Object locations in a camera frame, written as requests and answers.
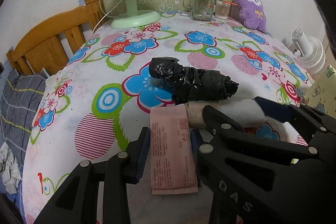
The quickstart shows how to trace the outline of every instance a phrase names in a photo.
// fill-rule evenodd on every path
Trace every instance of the yellow stripe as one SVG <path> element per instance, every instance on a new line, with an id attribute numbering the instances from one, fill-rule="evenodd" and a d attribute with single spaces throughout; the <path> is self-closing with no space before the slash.
<path id="1" fill-rule="evenodd" d="M 8 79 L 7 79 L 7 83 L 10 85 L 10 87 L 12 88 L 12 90 L 16 90 L 16 91 L 33 91 L 33 92 L 37 92 L 37 93 L 43 95 L 43 92 L 42 92 L 42 91 L 38 91 L 38 90 L 33 90 L 33 89 L 24 89 L 24 90 L 21 90 L 21 89 L 15 89 L 15 88 L 12 86 L 12 84 L 8 81 Z"/>
<path id="2" fill-rule="evenodd" d="M 21 129 L 23 129 L 24 131 L 27 131 L 28 133 L 31 133 L 30 130 L 25 129 L 25 128 L 22 127 L 22 126 L 18 126 L 17 124 L 14 124 L 14 123 L 12 123 L 12 122 L 10 122 L 10 121 L 7 121 L 2 115 L 1 115 L 1 118 L 2 118 L 6 123 L 9 123 L 9 124 L 11 124 L 11 125 L 13 125 L 13 126 L 15 126 L 15 127 L 21 128 Z"/>

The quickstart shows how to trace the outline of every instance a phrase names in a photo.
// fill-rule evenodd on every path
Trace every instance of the stuffed animal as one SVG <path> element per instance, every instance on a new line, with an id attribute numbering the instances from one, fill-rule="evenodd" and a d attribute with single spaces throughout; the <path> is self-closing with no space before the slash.
<path id="1" fill-rule="evenodd" d="M 263 4 L 260 0 L 235 0 L 239 8 L 240 17 L 244 20 L 244 26 L 251 30 L 257 29 L 266 32 L 266 17 Z"/>

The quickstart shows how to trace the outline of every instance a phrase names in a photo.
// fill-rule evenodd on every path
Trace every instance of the pink paper packet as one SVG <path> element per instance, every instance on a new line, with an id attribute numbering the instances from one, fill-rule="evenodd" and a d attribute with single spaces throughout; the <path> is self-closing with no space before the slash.
<path id="1" fill-rule="evenodd" d="M 198 192 L 184 104 L 152 107 L 150 124 L 152 194 Z"/>

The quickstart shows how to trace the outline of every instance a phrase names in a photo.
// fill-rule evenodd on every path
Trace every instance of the black plastic wrapped object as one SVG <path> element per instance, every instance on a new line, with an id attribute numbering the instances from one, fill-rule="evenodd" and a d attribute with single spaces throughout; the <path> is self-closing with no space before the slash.
<path id="1" fill-rule="evenodd" d="M 155 57 L 149 65 L 153 78 L 163 79 L 173 88 L 176 104 L 189 101 L 218 101 L 236 93 L 238 83 L 216 70 L 183 67 L 173 57 Z"/>

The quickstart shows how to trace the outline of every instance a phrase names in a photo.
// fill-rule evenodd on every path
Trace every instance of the metal screw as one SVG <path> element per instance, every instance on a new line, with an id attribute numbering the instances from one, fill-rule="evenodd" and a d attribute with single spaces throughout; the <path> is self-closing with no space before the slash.
<path id="1" fill-rule="evenodd" d="M 123 158 L 126 158 L 126 157 L 127 157 L 127 152 L 121 151 L 121 152 L 118 153 L 118 158 L 123 159 Z"/>
<path id="2" fill-rule="evenodd" d="M 210 144 L 202 144 L 200 147 L 199 147 L 199 151 L 203 154 L 207 154 L 207 153 L 211 153 L 213 150 L 213 146 L 210 145 Z"/>
<path id="3" fill-rule="evenodd" d="M 313 155 L 316 155 L 317 154 L 317 149 L 315 148 L 315 147 L 313 147 L 313 146 L 310 146 L 309 148 L 308 148 L 308 151 L 311 153 L 311 154 L 313 154 Z"/>
<path id="4" fill-rule="evenodd" d="M 82 160 L 80 165 L 81 167 L 87 167 L 90 164 L 90 162 L 88 160 Z"/>
<path id="5" fill-rule="evenodd" d="M 223 123 L 223 124 L 222 124 L 222 128 L 223 128 L 223 129 L 230 129 L 230 128 L 231 128 L 231 125 L 228 124 L 228 123 Z"/>

